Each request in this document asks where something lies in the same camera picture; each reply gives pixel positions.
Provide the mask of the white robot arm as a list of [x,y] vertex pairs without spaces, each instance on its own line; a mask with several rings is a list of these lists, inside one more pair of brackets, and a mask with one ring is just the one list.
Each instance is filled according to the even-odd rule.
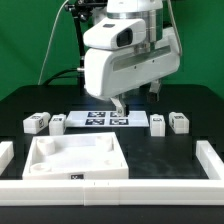
[[174,73],[182,48],[177,28],[163,26],[170,0],[108,0],[107,15],[84,33],[85,87],[94,98],[110,100],[126,114],[122,95]]

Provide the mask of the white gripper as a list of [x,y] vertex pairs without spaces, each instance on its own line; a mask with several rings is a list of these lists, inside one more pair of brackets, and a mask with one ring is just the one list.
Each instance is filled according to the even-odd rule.
[[179,65],[174,33],[165,33],[154,50],[139,55],[134,54],[132,47],[117,51],[89,49],[85,56],[85,87],[95,98],[111,98],[117,115],[125,117],[126,105],[119,94],[153,81],[148,100],[158,102],[161,82],[157,79],[176,72]]

